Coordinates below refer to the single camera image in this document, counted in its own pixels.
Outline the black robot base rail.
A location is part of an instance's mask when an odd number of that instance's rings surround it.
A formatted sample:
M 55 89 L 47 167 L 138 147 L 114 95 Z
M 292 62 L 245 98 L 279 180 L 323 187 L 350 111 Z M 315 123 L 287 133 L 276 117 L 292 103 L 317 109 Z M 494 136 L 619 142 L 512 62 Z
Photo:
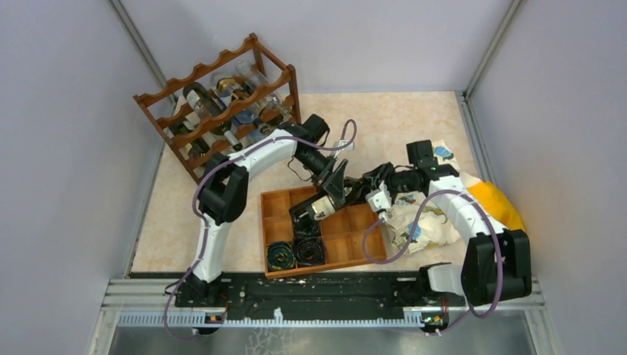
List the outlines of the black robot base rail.
M 323 272 L 270 280 L 228 272 L 212 300 L 178 284 L 177 273 L 111 280 L 103 309 L 123 327 L 211 334 L 236 328 L 413 328 L 436 331 L 471 319 L 456 294 L 429 294 L 415 271 Z

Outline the dark wine bottle grey label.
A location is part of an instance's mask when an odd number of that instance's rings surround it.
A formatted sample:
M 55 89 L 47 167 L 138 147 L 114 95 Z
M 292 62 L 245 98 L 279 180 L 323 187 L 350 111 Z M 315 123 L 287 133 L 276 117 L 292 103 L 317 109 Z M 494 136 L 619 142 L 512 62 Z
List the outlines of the dark wine bottle grey label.
M 209 118 L 214 121 L 215 117 L 223 113 L 221 106 L 209 95 L 205 87 L 198 82 L 193 82 L 184 87 L 183 96 L 200 119 Z M 214 135 L 223 136 L 231 144 L 233 150 L 238 152 L 243 148 L 243 144 L 231 131 L 231 126 L 232 122 L 229 118 L 211 129 L 210 132 Z

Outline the clear glass bottle back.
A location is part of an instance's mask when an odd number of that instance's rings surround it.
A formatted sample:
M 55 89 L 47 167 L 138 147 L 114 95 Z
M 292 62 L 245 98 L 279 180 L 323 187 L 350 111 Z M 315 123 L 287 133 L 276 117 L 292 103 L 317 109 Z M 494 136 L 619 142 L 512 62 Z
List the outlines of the clear glass bottle back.
M 248 60 L 241 61 L 236 65 L 238 75 L 244 80 L 249 92 L 253 93 L 260 85 L 268 86 L 268 79 Z M 261 108 L 284 110 L 282 99 L 275 92 L 272 92 L 258 102 Z

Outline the brown wooden wine rack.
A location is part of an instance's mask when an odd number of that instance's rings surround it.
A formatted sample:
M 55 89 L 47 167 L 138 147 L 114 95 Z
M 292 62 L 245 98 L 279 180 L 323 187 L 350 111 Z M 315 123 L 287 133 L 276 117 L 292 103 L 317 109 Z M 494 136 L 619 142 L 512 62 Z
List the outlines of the brown wooden wine rack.
M 253 33 L 213 63 L 197 64 L 160 92 L 134 99 L 195 183 L 218 152 L 238 151 L 248 136 L 301 121 L 295 67 Z

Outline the dark wine bottle beige label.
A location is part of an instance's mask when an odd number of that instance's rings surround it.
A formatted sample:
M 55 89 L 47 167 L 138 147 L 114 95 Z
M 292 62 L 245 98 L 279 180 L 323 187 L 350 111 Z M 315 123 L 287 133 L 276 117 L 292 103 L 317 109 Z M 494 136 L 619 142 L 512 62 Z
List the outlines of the dark wine bottle beige label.
M 272 126 L 278 126 L 291 117 L 291 111 L 283 106 L 283 100 L 272 92 L 251 104 L 248 109 L 258 118 L 266 117 Z

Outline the blue square glass bottle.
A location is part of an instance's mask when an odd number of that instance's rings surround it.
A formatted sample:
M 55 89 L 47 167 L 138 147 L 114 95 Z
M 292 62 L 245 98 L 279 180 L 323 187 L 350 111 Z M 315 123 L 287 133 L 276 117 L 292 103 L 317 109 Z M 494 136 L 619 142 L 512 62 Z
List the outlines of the blue square glass bottle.
M 218 104 L 223 109 L 226 109 L 229 106 L 229 104 L 232 102 L 232 96 L 231 95 L 218 96 L 217 100 L 218 100 Z M 253 111 L 251 111 L 250 109 L 244 109 L 242 112 L 237 113 L 234 116 L 234 119 L 238 125 L 253 124 L 254 126 L 256 126 L 257 124 L 262 123 L 262 121 L 260 120 L 260 116 L 254 113 Z

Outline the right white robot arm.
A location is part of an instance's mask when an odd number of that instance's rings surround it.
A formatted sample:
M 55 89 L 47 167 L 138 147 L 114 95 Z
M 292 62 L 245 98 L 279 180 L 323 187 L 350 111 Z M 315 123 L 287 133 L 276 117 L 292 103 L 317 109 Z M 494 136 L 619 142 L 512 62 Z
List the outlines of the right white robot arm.
M 529 238 L 522 229 L 510 229 L 496 220 L 473 197 L 456 168 L 440 163 L 430 140 L 406 145 L 409 169 L 398 171 L 385 163 L 364 173 L 352 186 L 348 200 L 364 200 L 383 221 L 400 193 L 421 192 L 442 210 L 466 243 L 461 265 L 438 263 L 420 272 L 425 279 L 416 294 L 435 305 L 445 293 L 465 297 L 471 306 L 527 297 L 532 292 Z

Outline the wooden compartment tray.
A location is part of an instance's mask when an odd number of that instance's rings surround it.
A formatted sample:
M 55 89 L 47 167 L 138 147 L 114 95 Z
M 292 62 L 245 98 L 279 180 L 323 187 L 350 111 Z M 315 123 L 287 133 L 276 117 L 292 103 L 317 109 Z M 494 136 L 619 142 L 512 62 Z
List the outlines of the wooden compartment tray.
M 265 256 L 265 275 L 279 279 L 312 274 L 320 271 L 361 266 L 370 261 L 364 256 L 362 240 L 365 232 L 376 222 L 376 214 L 367 204 L 348 206 L 319 222 L 321 238 L 326 246 L 326 263 L 321 266 L 298 267 L 284 271 L 268 271 L 265 248 L 277 241 L 293 245 L 292 219 L 288 210 L 311 197 L 316 192 L 312 186 L 263 192 L 261 200 L 262 245 Z

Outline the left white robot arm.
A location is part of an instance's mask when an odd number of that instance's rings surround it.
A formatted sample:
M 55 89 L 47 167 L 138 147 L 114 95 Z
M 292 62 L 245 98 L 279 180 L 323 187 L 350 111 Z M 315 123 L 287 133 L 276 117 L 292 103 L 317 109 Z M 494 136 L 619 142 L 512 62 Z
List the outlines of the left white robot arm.
M 318 115 L 303 124 L 281 123 L 269 136 L 230 155 L 217 153 L 192 199 L 192 211 L 200 218 L 200 234 L 194 262 L 185 280 L 195 283 L 192 295 L 204 306 L 216 304 L 222 287 L 216 280 L 223 273 L 223 257 L 232 223 L 244 212 L 249 183 L 272 166 L 289 159 L 299 161 L 312 174 L 318 192 L 311 202 L 296 210 L 298 220 L 324 220 L 346 206 L 345 170 L 347 160 L 338 160 L 342 150 L 352 148 L 357 133 L 356 122 L 345 122 L 346 132 L 334 146 L 322 146 L 319 140 L 328 125 Z

